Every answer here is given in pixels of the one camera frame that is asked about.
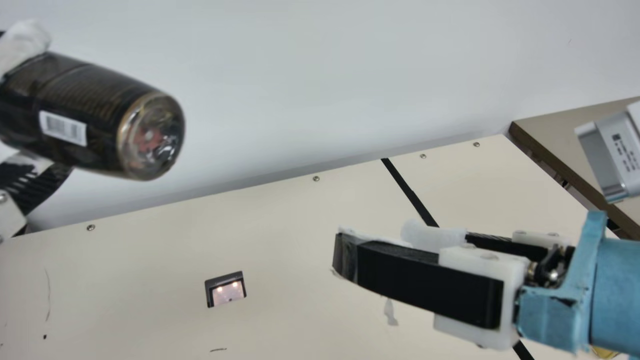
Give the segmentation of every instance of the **label on device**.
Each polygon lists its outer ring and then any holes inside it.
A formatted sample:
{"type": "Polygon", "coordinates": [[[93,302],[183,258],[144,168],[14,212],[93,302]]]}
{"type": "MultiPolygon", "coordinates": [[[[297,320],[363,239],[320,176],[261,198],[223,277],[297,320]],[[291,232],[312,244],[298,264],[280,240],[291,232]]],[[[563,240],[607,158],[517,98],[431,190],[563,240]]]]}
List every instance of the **label on device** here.
{"type": "Polygon", "coordinates": [[[80,121],[41,111],[40,129],[45,135],[86,147],[86,124],[80,121]]]}

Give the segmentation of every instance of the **white tape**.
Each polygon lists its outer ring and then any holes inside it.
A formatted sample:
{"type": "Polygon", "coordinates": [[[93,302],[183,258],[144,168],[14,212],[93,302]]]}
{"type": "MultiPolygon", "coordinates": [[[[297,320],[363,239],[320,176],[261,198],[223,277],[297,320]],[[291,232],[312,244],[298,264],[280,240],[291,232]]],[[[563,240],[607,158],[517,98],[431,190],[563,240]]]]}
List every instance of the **white tape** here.
{"type": "Polygon", "coordinates": [[[16,22],[0,37],[0,78],[26,60],[44,53],[51,36],[36,20],[16,22]]]}
{"type": "Polygon", "coordinates": [[[390,298],[387,298],[387,301],[385,301],[385,309],[383,313],[387,317],[387,324],[390,326],[398,326],[398,321],[394,316],[394,303],[391,302],[390,298]]]}

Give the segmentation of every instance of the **white cloth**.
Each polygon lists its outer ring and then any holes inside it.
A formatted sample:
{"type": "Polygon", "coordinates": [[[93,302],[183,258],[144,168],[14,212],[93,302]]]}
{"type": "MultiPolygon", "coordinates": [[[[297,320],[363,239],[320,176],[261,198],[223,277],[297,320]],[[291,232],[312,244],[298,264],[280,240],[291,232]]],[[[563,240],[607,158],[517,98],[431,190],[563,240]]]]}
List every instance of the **white cloth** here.
{"type": "Polygon", "coordinates": [[[0,78],[26,60],[44,53],[51,36],[36,20],[16,22],[0,37],[0,78]]]}

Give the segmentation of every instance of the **white plastic bracket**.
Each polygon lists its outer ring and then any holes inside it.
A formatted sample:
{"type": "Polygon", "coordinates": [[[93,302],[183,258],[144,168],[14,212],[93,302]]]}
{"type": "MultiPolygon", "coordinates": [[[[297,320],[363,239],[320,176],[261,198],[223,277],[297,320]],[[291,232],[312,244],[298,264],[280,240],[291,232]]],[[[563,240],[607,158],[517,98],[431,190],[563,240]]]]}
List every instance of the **white plastic bracket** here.
{"type": "Polygon", "coordinates": [[[543,234],[523,230],[514,231],[511,236],[511,241],[515,243],[546,247],[548,249],[551,249],[556,244],[565,248],[571,245],[569,238],[560,236],[557,233],[543,234]]]}
{"type": "Polygon", "coordinates": [[[483,329],[438,314],[434,317],[433,327],[485,348],[511,348],[519,338],[513,325],[514,301],[518,289],[524,283],[529,263],[530,261],[522,256],[477,249],[468,245],[440,249],[438,264],[441,266],[501,280],[502,310],[497,329],[483,329]]]}

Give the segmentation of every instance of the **metal bolt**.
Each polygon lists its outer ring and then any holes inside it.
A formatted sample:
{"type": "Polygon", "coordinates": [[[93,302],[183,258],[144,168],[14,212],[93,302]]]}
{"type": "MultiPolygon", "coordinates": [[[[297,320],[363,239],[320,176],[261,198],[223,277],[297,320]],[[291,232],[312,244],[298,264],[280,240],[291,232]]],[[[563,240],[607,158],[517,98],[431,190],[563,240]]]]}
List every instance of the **metal bolt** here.
{"type": "Polygon", "coordinates": [[[547,279],[549,279],[550,282],[556,282],[558,281],[558,277],[560,277],[560,274],[558,273],[557,270],[551,270],[548,274],[547,274],[547,279]]]}
{"type": "Polygon", "coordinates": [[[490,252],[480,255],[480,257],[487,260],[498,260],[498,255],[492,254],[490,252]]]}

